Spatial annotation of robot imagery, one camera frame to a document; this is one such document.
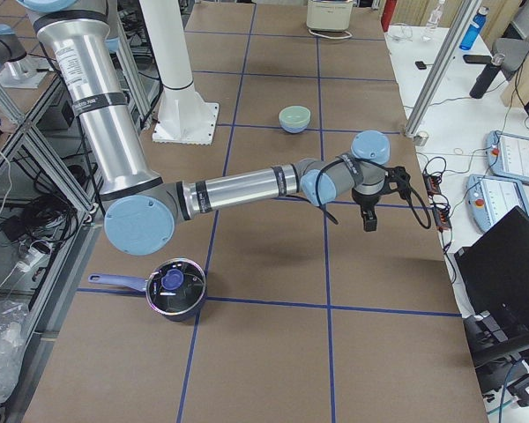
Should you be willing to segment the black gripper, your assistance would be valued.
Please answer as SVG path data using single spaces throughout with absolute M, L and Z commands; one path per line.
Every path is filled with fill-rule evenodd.
M 382 195 L 363 194 L 358 189 L 352 189 L 352 199 L 360 206 L 361 217 L 363 220 L 363 229 L 365 232 L 374 232 L 377 229 L 376 205 Z

